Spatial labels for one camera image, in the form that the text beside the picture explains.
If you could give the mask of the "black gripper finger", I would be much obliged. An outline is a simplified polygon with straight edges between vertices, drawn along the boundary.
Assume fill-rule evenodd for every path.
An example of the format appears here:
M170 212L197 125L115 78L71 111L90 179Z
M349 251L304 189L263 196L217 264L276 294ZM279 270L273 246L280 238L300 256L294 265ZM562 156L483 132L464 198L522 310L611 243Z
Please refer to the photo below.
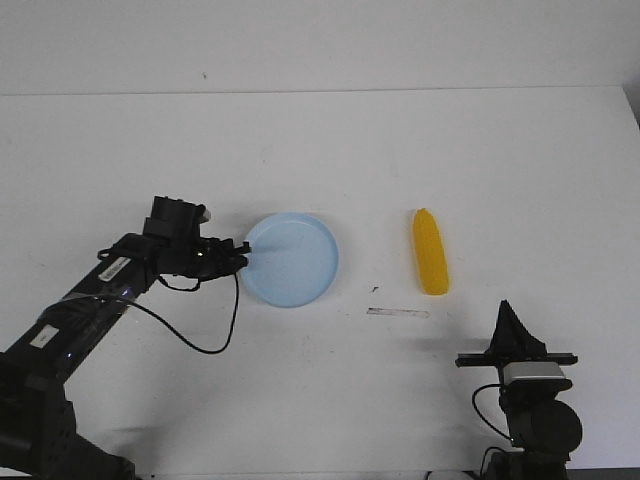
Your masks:
M234 253L249 253L250 243L248 241L244 241L242 244L234 246L232 251Z
M510 330L510 305L507 300L502 300L498 310L496 327L492 335L489 352L493 356L506 355L511 347Z
M511 331L514 343L521 355L545 355L546 345L534 337L519 320L512 307L510 309Z
M229 274L236 274L243 268L248 266L248 259L246 256L237 256L230 258L227 262L227 270Z

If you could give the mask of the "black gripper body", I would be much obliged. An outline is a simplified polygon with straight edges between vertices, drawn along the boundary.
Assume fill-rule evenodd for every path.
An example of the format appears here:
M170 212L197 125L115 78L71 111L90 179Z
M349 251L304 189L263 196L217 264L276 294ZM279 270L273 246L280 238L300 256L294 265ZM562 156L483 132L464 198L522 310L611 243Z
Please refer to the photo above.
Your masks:
M559 366L571 366L578 363L578 356L573 353L549 353L545 356L496 356L488 353L460 353L455 366L503 368L513 362L553 362Z
M201 236L198 206L180 199L155 196L142 237L150 243L158 274L196 280L231 276L227 262L235 257L231 239Z

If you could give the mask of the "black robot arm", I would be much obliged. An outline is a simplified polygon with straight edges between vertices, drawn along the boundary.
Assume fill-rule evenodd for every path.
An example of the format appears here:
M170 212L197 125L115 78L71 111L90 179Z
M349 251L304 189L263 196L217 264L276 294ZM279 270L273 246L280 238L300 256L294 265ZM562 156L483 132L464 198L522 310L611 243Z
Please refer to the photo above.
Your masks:
M28 479L134 479L130 460L77 432L65 383L126 310L167 276L197 285L235 277L251 247L204 237L202 204L155 197L141 233L127 233L1 354L1 465Z
M483 454L475 479L566 479L566 463L583 439L583 426L574 409L557 399L572 388L562 368L574 365L573 353L551 353L519 320L506 300L499 305L496 326L488 348L482 353L460 353L459 368L493 367L498 381L477 388L471 396L476 412L480 392L496 388L505 415L503 432L480 414L495 433L513 447L489 447Z

